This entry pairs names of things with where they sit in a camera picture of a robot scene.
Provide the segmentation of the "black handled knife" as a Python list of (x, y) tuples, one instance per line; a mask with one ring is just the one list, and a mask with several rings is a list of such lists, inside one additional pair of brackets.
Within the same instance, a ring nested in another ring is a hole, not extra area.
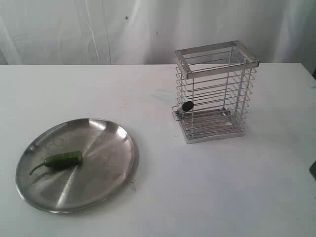
[[(181, 116), (181, 115), (184, 115), (185, 113), (191, 112), (193, 108), (194, 108), (194, 103), (192, 101), (187, 101), (183, 105), (178, 107), (173, 113), (176, 116)], [(227, 110), (226, 108), (198, 111), (198, 113), (201, 113), (202, 115), (206, 115), (207, 113), (210, 113), (212, 115), (223, 115), (223, 116), (231, 115), (231, 111)]]

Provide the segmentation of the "green cucumber with stem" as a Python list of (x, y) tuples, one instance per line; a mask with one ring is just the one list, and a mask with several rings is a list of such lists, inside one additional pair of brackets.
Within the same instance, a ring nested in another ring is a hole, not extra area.
[(45, 166), (53, 169), (62, 169), (76, 166), (82, 162), (83, 156), (81, 151), (73, 151), (51, 155), (43, 160), (42, 163), (35, 166), (29, 173), (32, 175), (38, 168)]

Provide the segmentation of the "round steel plate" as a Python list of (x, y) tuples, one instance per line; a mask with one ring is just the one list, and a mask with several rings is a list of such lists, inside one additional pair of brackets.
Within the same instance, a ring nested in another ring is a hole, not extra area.
[[(52, 155), (80, 151), (81, 163), (47, 167)], [(138, 159), (136, 146), (118, 124), (80, 118), (56, 125), (39, 135), (21, 155), (15, 184), (32, 207), (71, 213), (99, 204), (127, 183)]]

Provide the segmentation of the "white backdrop curtain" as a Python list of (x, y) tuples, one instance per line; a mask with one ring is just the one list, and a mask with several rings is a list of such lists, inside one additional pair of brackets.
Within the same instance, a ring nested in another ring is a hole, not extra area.
[(316, 64), (313, 0), (3, 0), (0, 62), (171, 64), (231, 40), (267, 63)]

